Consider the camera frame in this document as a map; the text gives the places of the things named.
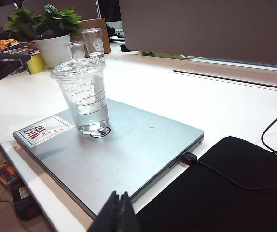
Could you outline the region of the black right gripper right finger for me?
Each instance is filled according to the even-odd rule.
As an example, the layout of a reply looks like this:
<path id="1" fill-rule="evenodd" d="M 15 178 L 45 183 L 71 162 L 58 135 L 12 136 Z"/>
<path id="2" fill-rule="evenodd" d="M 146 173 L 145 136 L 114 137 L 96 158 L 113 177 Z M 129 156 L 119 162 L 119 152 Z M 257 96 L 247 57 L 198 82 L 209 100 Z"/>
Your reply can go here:
<path id="1" fill-rule="evenodd" d="M 121 196 L 120 205 L 120 231 L 121 232 L 140 232 L 139 221 L 135 215 L 128 193 L 124 192 Z"/>

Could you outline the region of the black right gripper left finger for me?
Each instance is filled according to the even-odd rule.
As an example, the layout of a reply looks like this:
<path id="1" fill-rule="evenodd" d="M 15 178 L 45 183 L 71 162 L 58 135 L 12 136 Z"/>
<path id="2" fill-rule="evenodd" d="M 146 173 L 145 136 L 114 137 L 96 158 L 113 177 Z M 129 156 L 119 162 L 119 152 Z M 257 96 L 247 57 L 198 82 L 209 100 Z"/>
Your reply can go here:
<path id="1" fill-rule="evenodd" d="M 119 206 L 119 195 L 113 191 L 98 216 L 88 228 L 88 232 L 112 232 L 117 216 Z"/>

